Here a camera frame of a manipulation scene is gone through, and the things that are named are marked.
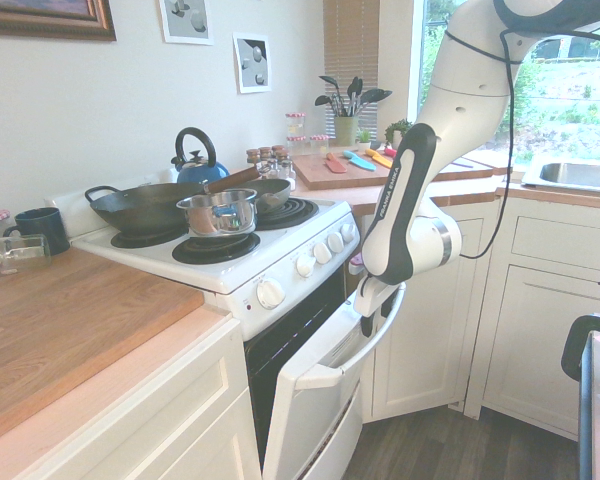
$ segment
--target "dark blue mug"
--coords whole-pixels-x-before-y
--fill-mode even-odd
[[[8,237],[18,231],[21,235],[42,234],[49,241],[51,255],[57,255],[69,249],[67,233],[60,218],[60,210],[53,207],[36,208],[16,215],[16,225],[7,228],[2,234]]]

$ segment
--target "electrical cord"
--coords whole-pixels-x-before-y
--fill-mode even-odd
[[[510,52],[509,52],[509,44],[507,43],[507,39],[506,36],[509,33],[549,33],[551,35],[565,35],[565,36],[573,36],[573,37],[583,37],[583,38],[588,38],[591,40],[598,40],[600,41],[600,35],[597,35],[595,33],[591,33],[591,32],[580,32],[577,30],[568,30],[568,31],[554,31],[554,32],[533,32],[533,31],[515,31],[515,30],[504,30],[500,33],[500,41],[502,42],[502,46],[504,48],[504,60],[499,59],[498,57],[494,57],[492,55],[489,55],[491,58],[496,58],[498,60],[501,60],[505,63],[506,69],[507,69],[507,82],[509,84],[509,161],[507,162],[507,178],[506,178],[506,184],[505,184],[505,188],[504,188],[504,195],[502,197],[502,206],[500,207],[500,213],[498,215],[498,221],[496,223],[496,226],[493,230],[493,234],[491,235],[491,239],[489,240],[489,243],[487,243],[487,246],[484,248],[484,250],[479,253],[478,255],[465,255],[465,254],[460,254],[460,256],[462,258],[467,258],[469,260],[478,260],[479,258],[483,257],[484,255],[486,255],[486,253],[489,251],[489,249],[491,248],[491,246],[493,245],[493,242],[496,239],[496,236],[498,235],[498,232],[500,231],[500,226],[502,225],[502,219],[504,218],[504,210],[505,207],[507,205],[507,200],[509,199],[509,186],[511,185],[511,170],[512,170],[512,164],[513,164],[513,147],[514,147],[514,110],[515,110],[515,85],[513,83],[513,74],[511,73],[511,65],[512,64],[518,64],[518,62],[512,62],[511,61],[511,56],[510,56]]]

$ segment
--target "picture frame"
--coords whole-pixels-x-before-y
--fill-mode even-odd
[[[158,0],[164,41],[213,45],[209,0]]]
[[[266,35],[254,33],[234,33],[233,45],[240,93],[271,91],[271,48],[269,38]]]
[[[109,0],[0,0],[0,35],[116,40]]]

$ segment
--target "blue kettle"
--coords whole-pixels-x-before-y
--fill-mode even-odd
[[[200,150],[191,152],[193,158],[187,160],[184,155],[184,137],[193,135],[202,142],[207,150],[209,160],[200,157]],[[216,149],[211,142],[211,139],[202,130],[195,127],[187,127],[178,133],[176,137],[176,155],[172,160],[178,174],[178,183],[193,182],[193,183],[211,183],[229,175],[229,171],[216,162]]]

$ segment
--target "wooden floor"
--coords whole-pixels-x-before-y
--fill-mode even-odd
[[[343,480],[576,480],[577,444],[488,409],[445,407],[364,426]]]

